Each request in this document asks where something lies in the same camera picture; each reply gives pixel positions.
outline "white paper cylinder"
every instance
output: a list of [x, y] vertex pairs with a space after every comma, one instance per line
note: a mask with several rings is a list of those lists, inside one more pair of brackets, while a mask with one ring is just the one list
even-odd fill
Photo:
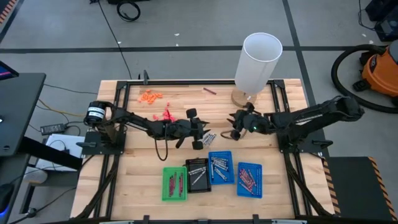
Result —
[[249, 95], [264, 89], [280, 55], [282, 44], [273, 35], [255, 33], [243, 42], [241, 57], [235, 74], [236, 87]]

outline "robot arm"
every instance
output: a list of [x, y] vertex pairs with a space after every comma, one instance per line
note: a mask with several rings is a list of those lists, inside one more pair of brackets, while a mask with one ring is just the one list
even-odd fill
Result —
[[[105, 115], [106, 108], [111, 110], [111, 118], [107, 120]], [[180, 119], [176, 122], [170, 120], [149, 121], [147, 118], [140, 117], [123, 108], [118, 108], [110, 102], [94, 101], [90, 103], [84, 124], [96, 128], [102, 139], [109, 143], [116, 142], [115, 124], [120, 126], [128, 125], [141, 131], [145, 131], [148, 136], [156, 140], [176, 140], [179, 139], [176, 147], [179, 148], [187, 137], [193, 137], [192, 146], [194, 149], [203, 149], [203, 144], [199, 141], [205, 133], [210, 130], [203, 130], [205, 121], [195, 118], [196, 109], [187, 110], [189, 120]]]
[[265, 113], [263, 116], [248, 103], [246, 110], [237, 110], [231, 137], [239, 140], [242, 129], [261, 134], [285, 133], [290, 142], [295, 143], [308, 134], [331, 125], [337, 121], [357, 121], [364, 111], [354, 98], [337, 96], [319, 105], [311, 106], [295, 112]]

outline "concrete floor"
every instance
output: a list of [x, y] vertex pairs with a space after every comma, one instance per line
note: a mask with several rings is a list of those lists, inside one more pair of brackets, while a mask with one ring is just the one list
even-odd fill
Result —
[[[370, 0], [362, 0], [363, 7]], [[44, 72], [46, 83], [73, 90], [96, 91], [101, 80], [127, 79], [128, 73], [98, 4], [82, 0], [19, 0], [21, 7], [4, 37], [0, 37], [0, 60], [18, 72]], [[321, 103], [338, 95], [330, 79], [330, 69], [341, 53], [336, 47], [382, 45], [376, 33], [358, 25], [356, 0], [151, 0], [139, 2], [141, 17], [127, 23], [118, 17], [116, 7], [102, 1], [106, 17], [120, 41], [127, 64], [136, 78], [146, 69], [153, 78], [233, 78], [239, 60], [238, 50], [221, 48], [190, 51], [161, 47], [239, 46], [253, 32], [278, 37], [287, 50], [273, 78], [301, 78], [309, 103]], [[371, 25], [367, 15], [364, 23]], [[330, 47], [329, 51], [309, 51], [305, 47]], [[349, 86], [358, 76], [358, 57], [352, 56], [339, 70]], [[365, 93], [376, 102], [382, 96]], [[42, 100], [59, 110], [84, 113], [94, 95], [70, 93], [44, 87]], [[395, 115], [367, 110], [355, 123], [338, 123], [325, 128], [331, 156], [373, 156], [379, 165], [390, 198], [398, 209], [398, 157]], [[36, 109], [31, 125], [65, 123], [60, 114]], [[42, 136], [29, 128], [26, 135]], [[68, 187], [37, 190], [33, 207], [41, 207]], [[73, 192], [22, 223], [66, 220]], [[19, 217], [16, 203], [10, 220]]]

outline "power adapter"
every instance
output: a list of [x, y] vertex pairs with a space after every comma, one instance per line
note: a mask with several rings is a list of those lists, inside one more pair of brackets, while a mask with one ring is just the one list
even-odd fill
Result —
[[40, 132], [43, 136], [55, 133], [64, 133], [65, 125], [64, 124], [52, 124], [40, 127]]

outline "green tray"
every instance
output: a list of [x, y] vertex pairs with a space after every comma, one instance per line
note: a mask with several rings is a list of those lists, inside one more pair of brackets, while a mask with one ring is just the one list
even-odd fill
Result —
[[[170, 197], [169, 195], [169, 185], [170, 185], [170, 177], [174, 176], [174, 172], [177, 173], [177, 178], [175, 181], [174, 193]], [[181, 197], [178, 194], [178, 178], [182, 173], [183, 182], [182, 182], [182, 193]], [[186, 167], [164, 167], [163, 168], [163, 185], [162, 185], [162, 201], [163, 202], [184, 202], [187, 200], [187, 168]]]

